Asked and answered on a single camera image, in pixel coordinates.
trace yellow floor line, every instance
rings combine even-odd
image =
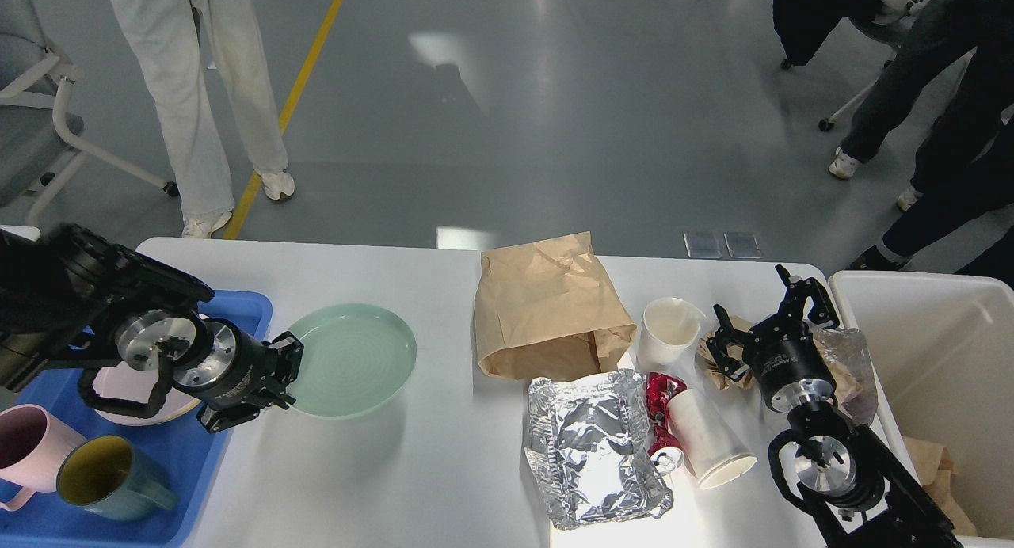
[[[292,113],[296,110],[296,105],[299,104],[299,97],[303,95],[303,89],[310,78],[310,73],[313,72],[317,57],[320,56],[320,50],[323,48],[323,42],[328,39],[328,33],[331,31],[331,26],[335,22],[335,16],[338,15],[338,10],[342,7],[343,1],[331,1],[328,14],[324,15],[323,21],[320,22],[320,28],[317,29],[317,35],[313,39],[313,45],[310,46],[310,51],[306,54],[303,66],[299,69],[299,74],[296,75],[296,82],[293,83],[292,89],[289,91],[289,97],[285,99],[285,106],[282,107],[282,112],[278,115],[278,126],[282,130],[282,134],[285,134],[285,129],[289,126],[289,120],[292,119]],[[234,239],[239,236],[239,230],[243,227],[243,222],[246,220],[246,215],[249,213],[250,206],[254,204],[254,199],[257,198],[257,193],[260,189],[261,175],[255,172],[250,176],[249,182],[246,183],[246,189],[243,190],[242,198],[239,198],[239,203],[232,210],[232,219],[229,220],[228,226],[225,227],[222,238]]]

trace white pants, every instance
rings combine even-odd
[[[184,216],[232,209],[232,184],[204,84],[191,6],[201,13],[246,155],[260,174],[289,165],[251,0],[112,0],[162,127]]]

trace black pants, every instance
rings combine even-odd
[[[911,257],[964,223],[1014,203],[1014,121],[997,135],[990,150],[967,170],[951,174],[945,185],[927,192],[887,229],[883,243]],[[1014,227],[974,261],[962,275],[998,278],[1014,287]]]
[[[842,150],[872,158],[912,112],[933,78],[975,50],[957,92],[916,153],[912,185],[929,192],[966,166],[996,132],[1000,113],[1014,102],[1014,0],[930,0],[852,119]]]

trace pink mug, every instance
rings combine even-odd
[[[60,466],[84,441],[84,435],[35,404],[0,412],[0,479],[21,485],[14,498],[0,501],[0,508],[14,511],[32,494],[57,490]]]

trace aluminum foil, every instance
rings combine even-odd
[[[649,435],[645,376],[634,370],[533,380],[523,447],[553,526],[657,519],[672,507]]]

